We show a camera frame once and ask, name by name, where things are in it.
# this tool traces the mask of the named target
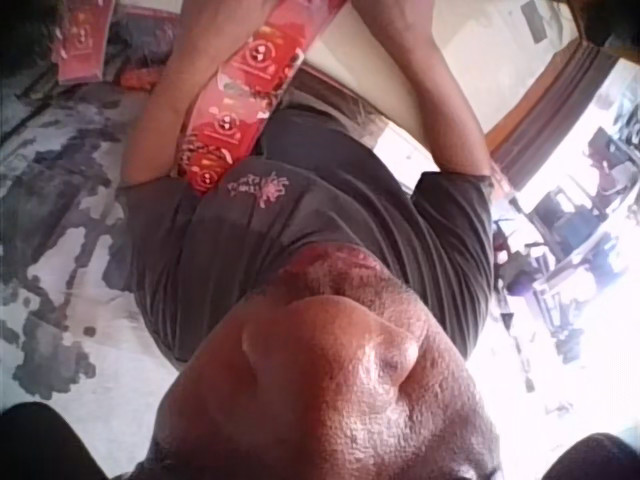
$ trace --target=man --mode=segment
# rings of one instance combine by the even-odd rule
[[[492,284],[491,160],[433,40],[434,0],[353,1],[443,172],[411,198],[308,109],[276,113],[262,154],[203,198],[168,177],[189,105],[276,3],[189,2],[125,154],[136,298],[184,367],[132,478],[496,478],[464,364]]]

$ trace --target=embroidered logo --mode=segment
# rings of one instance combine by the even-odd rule
[[[279,197],[287,193],[285,189],[287,185],[289,185],[288,179],[278,177],[276,173],[273,172],[268,177],[247,175],[237,182],[229,183],[227,188],[232,197],[240,193],[255,195],[260,208],[267,208],[268,203],[275,203]]]

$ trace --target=t-shirt sleeve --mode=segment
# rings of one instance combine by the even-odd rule
[[[441,285],[448,318],[440,319],[463,356],[470,356],[488,316],[493,285],[489,177],[425,173],[412,201],[444,256]]]
[[[168,177],[123,187],[118,195],[125,210],[138,307],[145,319],[154,319],[154,325],[148,325],[152,333],[167,341],[171,334],[163,331],[163,319],[175,314],[176,270],[200,197],[187,182]]]

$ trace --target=gray t-shirt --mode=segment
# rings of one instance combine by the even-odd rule
[[[491,295],[490,179],[425,173],[409,197],[369,149],[298,116],[261,144],[204,197],[172,178],[124,190],[134,293],[165,353],[188,361],[294,252],[339,242],[413,288],[468,357]]]

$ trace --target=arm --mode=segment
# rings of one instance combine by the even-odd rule
[[[435,0],[353,0],[413,86],[425,138],[441,170],[491,175],[491,155],[471,105],[432,35]]]
[[[183,35],[162,80],[134,126],[122,182],[133,186],[168,175],[190,105],[220,66],[264,24],[277,0],[186,0]]]

